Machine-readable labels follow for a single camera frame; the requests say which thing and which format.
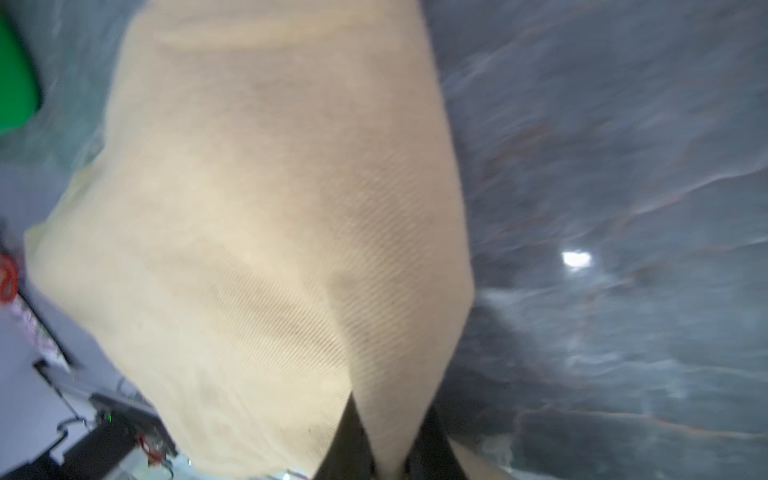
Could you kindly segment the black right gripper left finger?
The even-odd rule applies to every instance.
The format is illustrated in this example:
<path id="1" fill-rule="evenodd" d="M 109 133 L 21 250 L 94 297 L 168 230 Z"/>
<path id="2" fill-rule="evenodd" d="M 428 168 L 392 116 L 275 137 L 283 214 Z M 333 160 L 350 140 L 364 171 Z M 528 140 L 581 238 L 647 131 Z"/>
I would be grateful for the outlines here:
<path id="1" fill-rule="evenodd" d="M 314 480 L 371 480 L 373 454 L 353 395 L 344 408 L 331 445 Z"/>

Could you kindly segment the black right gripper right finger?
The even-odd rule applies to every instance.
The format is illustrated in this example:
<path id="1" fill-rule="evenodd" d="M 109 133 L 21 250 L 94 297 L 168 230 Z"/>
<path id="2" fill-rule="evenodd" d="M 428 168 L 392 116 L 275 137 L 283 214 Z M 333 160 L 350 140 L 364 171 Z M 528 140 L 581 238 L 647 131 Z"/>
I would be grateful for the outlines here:
<path id="1" fill-rule="evenodd" d="M 467 480 L 434 406 L 427 410 L 407 458 L 410 480 Z"/>

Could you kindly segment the tan pants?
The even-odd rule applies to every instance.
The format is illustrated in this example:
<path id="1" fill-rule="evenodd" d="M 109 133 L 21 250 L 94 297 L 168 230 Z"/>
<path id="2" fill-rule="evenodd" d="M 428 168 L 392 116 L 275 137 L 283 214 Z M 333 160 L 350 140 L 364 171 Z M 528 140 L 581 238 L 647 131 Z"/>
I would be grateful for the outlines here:
<path id="1" fill-rule="evenodd" d="M 474 299 L 419 3 L 146 2 L 25 247 L 197 470 L 314 476 L 353 395 L 373 479 L 409 479 Z"/>

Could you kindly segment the green plastic basket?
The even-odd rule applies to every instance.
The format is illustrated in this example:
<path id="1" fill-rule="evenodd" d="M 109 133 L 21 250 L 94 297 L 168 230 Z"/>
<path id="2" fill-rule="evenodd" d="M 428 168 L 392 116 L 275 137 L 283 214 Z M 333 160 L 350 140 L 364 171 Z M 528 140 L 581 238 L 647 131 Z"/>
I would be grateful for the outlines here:
<path id="1" fill-rule="evenodd" d="M 36 72 L 20 35 L 1 12 L 1 133 L 28 122 L 39 110 Z"/>

